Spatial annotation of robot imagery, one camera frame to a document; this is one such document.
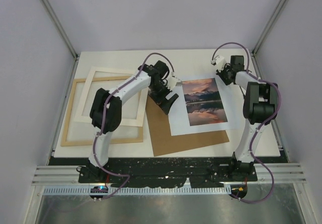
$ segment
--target photograph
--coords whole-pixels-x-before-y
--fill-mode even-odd
[[[227,116],[214,78],[183,81],[190,126],[227,122]]]

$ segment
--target white wall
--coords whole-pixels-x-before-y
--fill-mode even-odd
[[[75,50],[253,48],[278,0],[49,0]]]
[[[22,223],[72,57],[39,0],[0,0],[0,223]]]
[[[282,137],[322,213],[322,0],[290,0],[258,56],[281,89]]]

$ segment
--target white picture frame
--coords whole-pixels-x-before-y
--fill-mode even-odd
[[[117,73],[117,74],[134,74],[135,71],[130,69],[117,69],[117,68],[105,68],[92,66],[90,72],[86,78],[82,94],[80,96],[78,106],[76,109],[75,117],[73,121],[91,123],[92,119],[89,116],[83,116],[83,110],[85,107],[86,99],[88,97],[90,87],[96,72],[107,72],[107,73]],[[122,118],[120,126],[133,126],[142,127],[145,113],[145,105],[147,99],[148,88],[143,89],[140,94],[139,104],[136,119]]]

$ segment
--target white paper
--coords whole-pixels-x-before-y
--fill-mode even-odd
[[[215,78],[216,80],[224,111],[226,113],[227,122],[190,126],[183,88],[175,87],[173,91],[174,93],[177,93],[179,97],[174,102],[169,112],[169,123],[172,136],[240,128],[241,119],[237,113],[233,91],[230,86],[226,86],[222,82],[220,77],[209,74],[203,76],[185,77],[182,79],[182,81],[184,82],[210,78]]]

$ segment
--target red wire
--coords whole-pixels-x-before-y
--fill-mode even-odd
[[[107,175],[107,178],[106,178],[106,182],[105,182],[105,187],[106,188],[109,188],[107,187],[107,184],[110,182],[110,174]]]

